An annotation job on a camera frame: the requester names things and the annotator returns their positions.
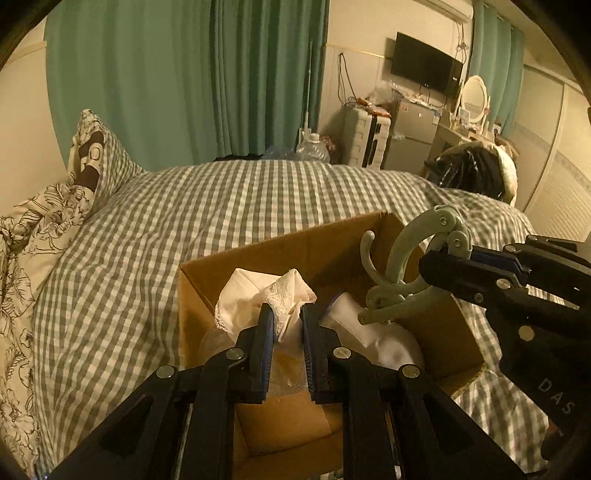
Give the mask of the green curtain at right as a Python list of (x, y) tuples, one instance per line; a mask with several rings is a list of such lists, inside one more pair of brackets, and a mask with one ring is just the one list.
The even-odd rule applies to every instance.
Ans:
[(525, 37), (487, 1), (473, 1), (473, 32), (469, 75), (478, 75), (491, 97), (490, 127), (511, 135), (524, 72)]

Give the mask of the black white clothes pile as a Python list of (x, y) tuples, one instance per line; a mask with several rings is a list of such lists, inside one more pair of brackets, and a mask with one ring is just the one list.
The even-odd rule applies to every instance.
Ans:
[(425, 162), (425, 177), (441, 188), (463, 190), (514, 206), (518, 196), (515, 162), (505, 148), (467, 142)]

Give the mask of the large clear water bottle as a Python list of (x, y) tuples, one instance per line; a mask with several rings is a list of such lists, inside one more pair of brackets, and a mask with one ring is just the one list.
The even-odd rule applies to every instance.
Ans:
[(318, 133), (304, 133), (295, 149), (294, 158), (298, 161), (329, 163), (329, 150)]

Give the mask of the green curtain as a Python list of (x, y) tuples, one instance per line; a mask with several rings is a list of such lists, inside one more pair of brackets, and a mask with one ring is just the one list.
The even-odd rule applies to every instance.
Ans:
[(490, 127), (511, 135), (524, 72), (525, 37), (487, 1), (473, 1), (473, 32), (469, 75), (478, 75), (491, 97)]
[(62, 153), (97, 114), (157, 171), (290, 149), (318, 125), (325, 1), (63, 1), (47, 83)]

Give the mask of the white suitcase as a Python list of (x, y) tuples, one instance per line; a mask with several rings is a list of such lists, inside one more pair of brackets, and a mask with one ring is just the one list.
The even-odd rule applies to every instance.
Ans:
[(382, 169), (391, 118), (350, 108), (342, 128), (342, 164), (379, 171)]

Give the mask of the silver mini fridge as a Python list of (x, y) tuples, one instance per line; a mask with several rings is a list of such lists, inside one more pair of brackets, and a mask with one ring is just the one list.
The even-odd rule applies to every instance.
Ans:
[(430, 154), (440, 118), (440, 112), (428, 106), (399, 100), (392, 111), (383, 169), (419, 175)]

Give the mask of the oval white vanity mirror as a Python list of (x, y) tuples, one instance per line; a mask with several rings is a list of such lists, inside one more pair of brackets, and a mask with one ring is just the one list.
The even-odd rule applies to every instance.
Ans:
[(490, 108), (490, 95), (479, 75), (470, 76), (463, 84), (455, 115), (464, 126), (482, 125)]

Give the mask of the white lace cloth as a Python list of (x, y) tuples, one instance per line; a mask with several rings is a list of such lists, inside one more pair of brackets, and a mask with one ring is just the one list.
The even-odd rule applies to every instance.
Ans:
[(318, 297), (297, 269), (281, 276), (236, 268), (214, 307), (214, 321), (232, 340), (243, 329), (256, 325), (263, 304), (273, 312), (273, 331), (280, 353), (301, 355), (301, 308)]

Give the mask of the white air conditioner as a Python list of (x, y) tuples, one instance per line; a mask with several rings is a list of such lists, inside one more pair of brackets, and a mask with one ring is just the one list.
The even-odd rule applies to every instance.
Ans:
[(436, 11), (459, 23), (467, 23), (473, 19), (474, 7), (467, 0), (425, 0), (425, 3)]

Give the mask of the white wardrobe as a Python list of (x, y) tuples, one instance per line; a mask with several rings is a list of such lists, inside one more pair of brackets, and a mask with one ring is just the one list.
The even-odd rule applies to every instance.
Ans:
[(589, 102), (564, 77), (525, 66), (510, 140), (516, 161), (516, 208), (535, 230), (585, 240), (590, 235)]

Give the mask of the checked pillow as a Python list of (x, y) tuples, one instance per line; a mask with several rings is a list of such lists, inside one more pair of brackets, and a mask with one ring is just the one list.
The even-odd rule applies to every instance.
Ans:
[(145, 173), (90, 109), (81, 111), (68, 157), (68, 183), (87, 219), (131, 179)]

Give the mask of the brown cardboard box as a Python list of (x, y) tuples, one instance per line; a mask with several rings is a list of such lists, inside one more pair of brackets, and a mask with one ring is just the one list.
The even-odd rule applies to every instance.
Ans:
[[(214, 305), (235, 269), (276, 275), (297, 269), (317, 294), (318, 311), (325, 311), (342, 292), (363, 303), (374, 284), (361, 261), (363, 233), (376, 233), (372, 257), (384, 269), (402, 229), (394, 214), (376, 212), (182, 264), (178, 270), (181, 364), (192, 368), (206, 361), (199, 348), (215, 327)], [(402, 325), (418, 341), (427, 374), (448, 395), (455, 396), (481, 373), (483, 355), (452, 297)], [(233, 440), (235, 479), (308, 479), (328, 473), (342, 466), (342, 407), (315, 404), (308, 391), (270, 395), (259, 405), (238, 404)]]

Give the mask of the white dressing table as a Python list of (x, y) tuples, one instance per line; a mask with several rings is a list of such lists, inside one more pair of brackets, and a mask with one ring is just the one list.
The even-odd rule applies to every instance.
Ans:
[(490, 141), (480, 134), (470, 132), (468, 136), (462, 135), (451, 127), (439, 124), (427, 160), (432, 161), (438, 158), (443, 152), (450, 148), (465, 144), (481, 142), (486, 146), (495, 146), (494, 141)]

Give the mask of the black wall television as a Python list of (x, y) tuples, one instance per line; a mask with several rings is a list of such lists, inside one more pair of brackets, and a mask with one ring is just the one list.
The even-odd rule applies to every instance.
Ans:
[(459, 92), (464, 64), (443, 51), (409, 35), (394, 40), (391, 73), (447, 97)]

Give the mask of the white grey sock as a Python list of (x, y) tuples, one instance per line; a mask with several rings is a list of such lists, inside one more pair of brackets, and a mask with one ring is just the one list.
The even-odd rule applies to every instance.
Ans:
[(332, 301), (322, 316), (321, 325), (337, 332), (341, 345), (365, 356), (374, 365), (397, 370), (406, 364), (425, 366), (414, 335), (396, 323), (359, 321), (362, 307), (349, 293)]

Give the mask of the floral white blanket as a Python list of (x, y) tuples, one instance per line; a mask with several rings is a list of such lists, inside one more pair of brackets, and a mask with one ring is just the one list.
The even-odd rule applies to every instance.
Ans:
[(94, 192), (51, 184), (1, 217), (1, 440), (27, 476), (38, 448), (33, 313), (57, 261), (94, 203)]

